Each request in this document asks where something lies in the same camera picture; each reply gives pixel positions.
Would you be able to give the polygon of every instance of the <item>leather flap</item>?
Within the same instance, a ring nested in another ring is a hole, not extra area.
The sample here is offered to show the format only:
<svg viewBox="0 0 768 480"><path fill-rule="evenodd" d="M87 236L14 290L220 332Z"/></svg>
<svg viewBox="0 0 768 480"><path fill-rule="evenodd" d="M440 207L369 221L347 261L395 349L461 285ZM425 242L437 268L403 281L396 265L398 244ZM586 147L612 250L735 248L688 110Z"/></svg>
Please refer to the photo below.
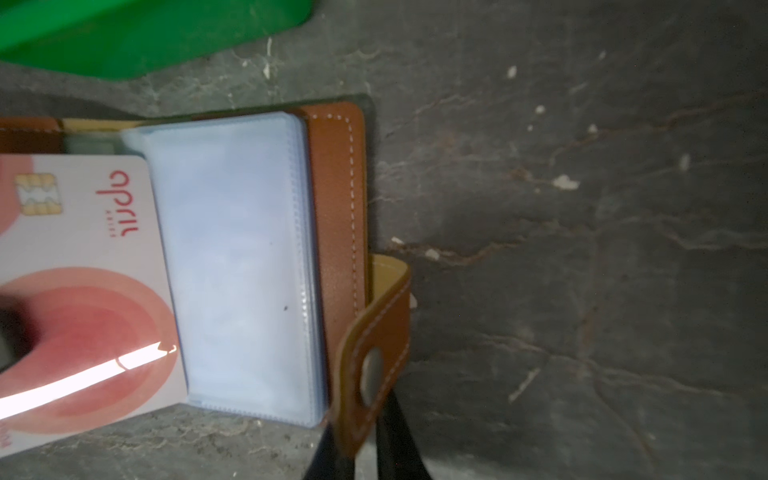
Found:
<svg viewBox="0 0 768 480"><path fill-rule="evenodd" d="M347 330L336 355L332 421L339 450L353 457L366 440L387 394L406 364L410 349L411 270L396 258L373 254L373 301ZM382 383L368 408L359 385L362 363L368 352L382 353Z"/></svg>
<svg viewBox="0 0 768 480"><path fill-rule="evenodd" d="M328 372L344 334L368 304L366 128L349 102L309 105L306 120L315 197L317 253ZM329 375L331 391L335 388Z"/></svg>

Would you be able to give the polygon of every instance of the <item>gold chip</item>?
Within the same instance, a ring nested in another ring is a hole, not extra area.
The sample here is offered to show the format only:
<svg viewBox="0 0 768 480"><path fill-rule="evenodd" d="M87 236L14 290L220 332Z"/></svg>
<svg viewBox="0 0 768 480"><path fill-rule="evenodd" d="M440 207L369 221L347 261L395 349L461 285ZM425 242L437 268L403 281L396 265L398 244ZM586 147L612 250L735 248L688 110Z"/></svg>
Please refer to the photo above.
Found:
<svg viewBox="0 0 768 480"><path fill-rule="evenodd" d="M15 177L16 194L23 215L59 215L61 199L53 174L19 174Z"/></svg>

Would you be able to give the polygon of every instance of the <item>green container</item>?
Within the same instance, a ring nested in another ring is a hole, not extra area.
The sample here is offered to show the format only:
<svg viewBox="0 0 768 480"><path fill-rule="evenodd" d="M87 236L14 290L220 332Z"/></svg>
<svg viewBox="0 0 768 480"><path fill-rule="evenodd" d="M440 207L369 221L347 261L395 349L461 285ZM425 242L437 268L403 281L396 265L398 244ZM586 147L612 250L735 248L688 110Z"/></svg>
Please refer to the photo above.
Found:
<svg viewBox="0 0 768 480"><path fill-rule="evenodd" d="M0 60L119 80L303 22L312 0L0 0Z"/></svg>

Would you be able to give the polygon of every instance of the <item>white stitching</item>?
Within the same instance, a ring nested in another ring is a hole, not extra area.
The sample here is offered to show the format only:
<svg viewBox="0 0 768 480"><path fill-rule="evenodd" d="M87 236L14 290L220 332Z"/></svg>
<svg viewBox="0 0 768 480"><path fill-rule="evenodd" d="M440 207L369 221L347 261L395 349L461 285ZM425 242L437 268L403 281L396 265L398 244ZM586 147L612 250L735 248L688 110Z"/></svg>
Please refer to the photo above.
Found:
<svg viewBox="0 0 768 480"><path fill-rule="evenodd" d="M365 341L365 339L368 337L368 335L370 335L370 333L373 331L373 328L379 323L379 321L384 317L384 315L386 315L386 313L389 312L389 309L392 308L392 305L394 305L395 302L406 292L406 290L408 289L408 287L410 285L411 285L411 280L408 280L406 282L406 284L402 286L400 291L394 297L392 297L392 299L386 304L384 309L381 312L379 312L379 315L377 315L376 318L366 327L366 329L363 330L362 335L360 335L360 337L355 342L355 348L352 350L352 365L353 366L357 364L357 357L360 355L360 346L362 346L362 342ZM382 385L386 385L386 383L389 381L389 379L392 378L392 373L398 368L399 364L402 362L402 358L404 358L405 352L408 351L409 346L410 346L410 342L407 342L405 348L403 349L403 353L400 353L400 358L398 358L398 361L395 362L395 364L392 365L392 368L389 369L389 372L387 372L386 380L384 381L384 383ZM355 369L355 368L349 369L349 384L350 385L354 385L356 374L357 374L357 369ZM379 394L376 396L376 401L378 401L379 397L382 396L382 392L383 391L384 391L384 389L380 389L379 390ZM354 398L349 399L349 400L350 400L350 403L354 402ZM374 403L371 405L369 414L367 415L366 421L363 423L362 428L353 431L353 436L355 438L359 437L359 435L360 435L359 432L365 431L368 428L367 424L370 421L370 419L372 419L372 416L370 415L370 412L375 411L376 407L377 407L376 401L374 401ZM346 410L346 421L350 425L354 425L354 422L352 421L352 406L349 406L349 408L347 408L347 410Z"/></svg>
<svg viewBox="0 0 768 480"><path fill-rule="evenodd" d="M39 128L0 127L0 131L23 131L34 134L57 134L59 130L40 130Z"/></svg>
<svg viewBox="0 0 768 480"><path fill-rule="evenodd" d="M317 119L317 115L312 115L313 119ZM327 118L328 120L344 120L347 124L347 130L349 130L349 198L352 199L351 202L351 214L350 214L350 223L352 225L352 305L355 312L355 315L359 312L359 308L357 306L357 255L355 255L355 252L357 251L355 242L355 157L354 157L354 144L355 144L355 138L353 137L352 133L352 122L349 120L349 117L342 117L341 115L336 115L333 117L333 114L327 114L325 117L321 118Z"/></svg>

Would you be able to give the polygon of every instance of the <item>stone floor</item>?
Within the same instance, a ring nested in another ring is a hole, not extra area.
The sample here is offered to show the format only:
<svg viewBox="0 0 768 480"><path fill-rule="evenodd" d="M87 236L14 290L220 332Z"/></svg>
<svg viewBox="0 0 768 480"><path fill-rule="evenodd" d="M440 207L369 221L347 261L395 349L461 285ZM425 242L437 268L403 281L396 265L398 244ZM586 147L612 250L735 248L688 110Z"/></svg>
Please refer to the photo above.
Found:
<svg viewBox="0 0 768 480"><path fill-rule="evenodd" d="M135 81L2 64L0 114L355 95L372 244L414 269L397 389L436 479L765 478L765 25L760 0L319 0L269 49ZM318 435L178 406L0 478L290 480Z"/></svg>

